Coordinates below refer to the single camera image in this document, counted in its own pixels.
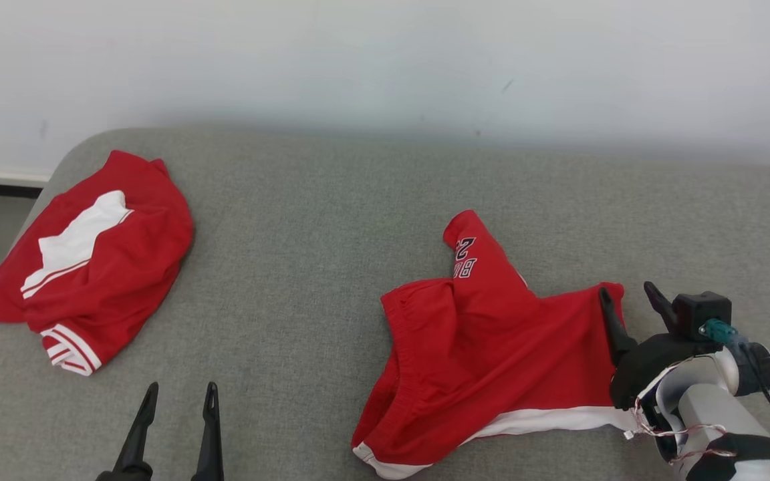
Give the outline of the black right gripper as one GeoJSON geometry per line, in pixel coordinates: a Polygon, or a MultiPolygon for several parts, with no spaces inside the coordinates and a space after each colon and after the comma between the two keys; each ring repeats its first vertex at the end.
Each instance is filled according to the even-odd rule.
{"type": "Polygon", "coordinates": [[[609,387],[612,405],[617,409],[632,408],[636,396],[647,389],[651,381],[660,377],[661,371],[671,365],[721,350],[721,345],[717,342],[691,341],[681,335],[675,335],[679,332],[679,325],[672,302],[652,281],[644,282],[644,292],[652,309],[663,320],[668,333],[651,336],[638,344],[629,336],[611,293],[605,287],[598,291],[610,359],[612,365],[617,365],[609,387]]]}

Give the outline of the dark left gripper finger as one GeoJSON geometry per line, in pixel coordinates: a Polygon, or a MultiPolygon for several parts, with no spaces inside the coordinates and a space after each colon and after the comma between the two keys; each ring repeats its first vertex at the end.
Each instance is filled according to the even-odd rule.
{"type": "Polygon", "coordinates": [[[153,469],[144,460],[147,433],[155,417],[159,385],[153,381],[142,399],[138,413],[111,470],[111,480],[150,480],[153,469]]]}
{"type": "Polygon", "coordinates": [[[218,387],[214,381],[209,381],[206,387],[203,420],[205,425],[201,450],[199,450],[195,474],[190,479],[192,481],[224,480],[220,405],[218,401],[218,387]]]}

